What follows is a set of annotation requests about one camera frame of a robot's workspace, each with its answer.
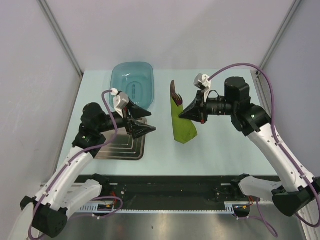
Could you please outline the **silver fork pink tines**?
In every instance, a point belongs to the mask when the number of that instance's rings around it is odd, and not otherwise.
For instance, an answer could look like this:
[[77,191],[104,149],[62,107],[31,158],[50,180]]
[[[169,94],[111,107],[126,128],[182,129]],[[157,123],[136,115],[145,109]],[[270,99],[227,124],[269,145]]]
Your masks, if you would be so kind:
[[181,97],[180,94],[176,93],[176,94],[174,95],[174,102],[175,102],[175,104],[176,104],[178,107],[181,106],[181,105],[183,105],[183,99],[182,99],[182,97]]

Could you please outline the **silver table knife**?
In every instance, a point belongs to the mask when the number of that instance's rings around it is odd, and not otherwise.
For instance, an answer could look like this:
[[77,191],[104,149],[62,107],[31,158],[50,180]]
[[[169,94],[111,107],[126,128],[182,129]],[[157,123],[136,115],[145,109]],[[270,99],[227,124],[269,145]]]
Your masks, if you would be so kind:
[[175,87],[175,81],[172,80],[170,82],[170,96],[174,99],[176,97],[176,87]]

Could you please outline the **green paper napkin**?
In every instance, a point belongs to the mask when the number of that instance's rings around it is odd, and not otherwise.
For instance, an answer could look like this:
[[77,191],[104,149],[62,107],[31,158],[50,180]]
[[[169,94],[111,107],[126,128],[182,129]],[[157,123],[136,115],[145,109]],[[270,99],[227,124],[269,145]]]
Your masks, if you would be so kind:
[[173,138],[176,142],[186,144],[198,135],[197,129],[191,120],[179,117],[183,112],[183,105],[177,105],[172,97],[170,98],[170,107]]

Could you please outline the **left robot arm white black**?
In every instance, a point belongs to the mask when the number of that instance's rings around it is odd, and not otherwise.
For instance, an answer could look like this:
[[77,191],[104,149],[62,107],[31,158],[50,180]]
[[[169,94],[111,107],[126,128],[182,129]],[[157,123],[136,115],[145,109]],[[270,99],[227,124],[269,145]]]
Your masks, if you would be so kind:
[[133,139],[154,132],[154,126],[139,121],[149,116],[151,112],[132,101],[121,107],[120,112],[108,114],[96,102],[83,108],[78,134],[63,165],[34,197],[25,196],[20,203],[22,209],[29,204],[34,206],[32,222],[27,232],[30,240],[34,239],[32,229],[50,238],[57,237],[72,215],[90,201],[110,200],[123,203],[121,198],[112,194],[109,179],[97,173],[72,193],[69,189],[101,148],[113,142],[118,129],[125,128]]

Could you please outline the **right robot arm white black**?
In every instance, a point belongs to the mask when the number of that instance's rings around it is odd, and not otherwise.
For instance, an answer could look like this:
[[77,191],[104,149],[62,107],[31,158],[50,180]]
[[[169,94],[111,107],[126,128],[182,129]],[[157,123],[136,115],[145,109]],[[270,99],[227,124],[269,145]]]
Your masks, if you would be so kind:
[[250,86],[242,77],[229,77],[224,82],[224,95],[210,98],[211,82],[198,74],[194,85],[199,89],[193,102],[179,115],[182,119],[205,124],[209,115],[230,116],[235,129],[263,153],[276,171],[279,181],[269,181],[242,174],[231,182],[231,196],[242,201],[247,196],[272,202],[285,216],[291,217],[312,201],[319,201],[320,179],[297,160],[272,130],[267,112],[251,102]]

